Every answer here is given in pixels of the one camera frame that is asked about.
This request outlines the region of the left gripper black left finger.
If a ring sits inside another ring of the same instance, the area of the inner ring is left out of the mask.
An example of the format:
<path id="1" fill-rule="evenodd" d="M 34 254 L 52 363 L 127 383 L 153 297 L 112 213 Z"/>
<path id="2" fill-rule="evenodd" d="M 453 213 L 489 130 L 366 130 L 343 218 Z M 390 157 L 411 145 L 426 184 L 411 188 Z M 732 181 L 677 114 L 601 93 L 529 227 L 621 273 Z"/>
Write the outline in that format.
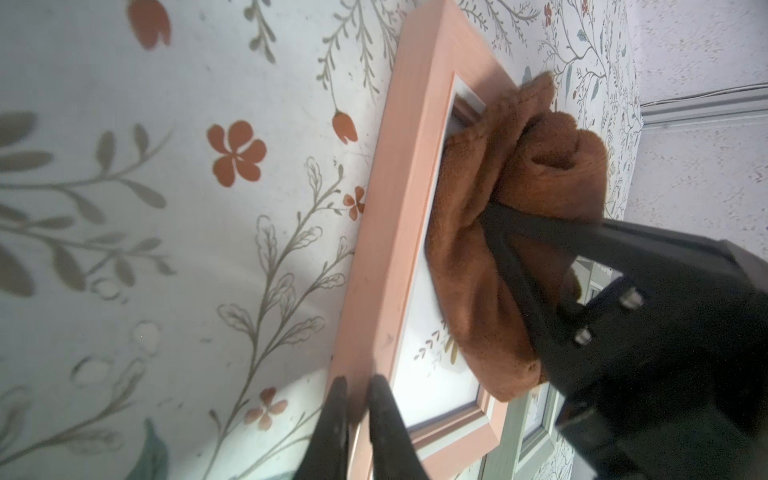
<path id="1" fill-rule="evenodd" d="M 294 480 L 347 478 L 349 426 L 348 383 L 337 376 L 331 383 L 318 422 Z"/>

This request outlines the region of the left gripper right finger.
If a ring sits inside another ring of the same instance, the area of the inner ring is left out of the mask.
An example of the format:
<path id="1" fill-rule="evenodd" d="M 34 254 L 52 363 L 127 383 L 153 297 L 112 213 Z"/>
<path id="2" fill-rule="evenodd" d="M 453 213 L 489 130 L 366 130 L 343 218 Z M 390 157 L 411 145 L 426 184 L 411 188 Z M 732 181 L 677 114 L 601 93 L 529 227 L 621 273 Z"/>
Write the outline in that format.
<path id="1" fill-rule="evenodd" d="M 428 480 L 387 379 L 375 374 L 368 388 L 369 438 L 376 480 Z"/>

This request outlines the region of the pink picture frame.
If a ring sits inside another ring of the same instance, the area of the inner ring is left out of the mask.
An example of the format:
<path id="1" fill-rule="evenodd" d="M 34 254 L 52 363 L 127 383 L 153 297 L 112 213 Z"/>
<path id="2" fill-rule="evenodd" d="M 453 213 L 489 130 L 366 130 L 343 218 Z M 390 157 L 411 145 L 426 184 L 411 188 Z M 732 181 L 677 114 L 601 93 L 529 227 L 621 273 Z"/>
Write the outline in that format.
<path id="1" fill-rule="evenodd" d="M 329 374 L 348 385 L 344 474 L 374 474 L 364 410 L 371 377 L 392 381 L 410 307 L 429 277 L 424 236 L 450 116 L 473 123 L 512 80 L 452 1 L 430 1 L 404 21 L 383 111 Z"/>

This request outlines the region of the green picture frame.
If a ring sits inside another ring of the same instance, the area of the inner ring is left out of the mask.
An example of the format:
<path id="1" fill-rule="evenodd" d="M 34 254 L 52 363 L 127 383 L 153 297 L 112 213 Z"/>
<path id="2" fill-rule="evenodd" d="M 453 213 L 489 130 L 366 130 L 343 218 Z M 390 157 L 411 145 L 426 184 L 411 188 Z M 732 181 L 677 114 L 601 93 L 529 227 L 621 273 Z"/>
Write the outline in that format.
<path id="1" fill-rule="evenodd" d="M 498 447 L 483 459 L 481 479 L 569 479 L 575 453 L 556 429 L 564 397 L 543 383 L 508 404 Z"/>

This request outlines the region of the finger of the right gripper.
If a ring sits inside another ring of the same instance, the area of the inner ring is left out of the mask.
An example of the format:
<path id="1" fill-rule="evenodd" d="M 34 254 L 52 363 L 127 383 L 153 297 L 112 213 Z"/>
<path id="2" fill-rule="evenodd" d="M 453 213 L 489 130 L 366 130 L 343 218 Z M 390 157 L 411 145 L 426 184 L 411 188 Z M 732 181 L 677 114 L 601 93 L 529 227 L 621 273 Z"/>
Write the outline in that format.
<path id="1" fill-rule="evenodd" d="M 590 325 L 605 309 L 606 292 L 578 302 L 572 257 L 597 259 L 606 225 L 526 214 L 497 202 L 486 207 L 480 220 L 542 363 L 576 365 L 581 351 L 595 342 Z"/>

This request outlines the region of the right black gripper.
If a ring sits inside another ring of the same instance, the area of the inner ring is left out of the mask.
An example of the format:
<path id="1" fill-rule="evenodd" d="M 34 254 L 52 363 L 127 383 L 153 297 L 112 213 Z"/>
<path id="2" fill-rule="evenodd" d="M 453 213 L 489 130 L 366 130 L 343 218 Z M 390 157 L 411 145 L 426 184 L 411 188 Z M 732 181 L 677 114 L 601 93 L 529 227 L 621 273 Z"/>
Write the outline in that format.
<path id="1" fill-rule="evenodd" d="M 729 242 L 608 221 L 539 237 L 615 268 L 539 318 L 558 428 L 602 479 L 767 475 L 767 264 Z"/>

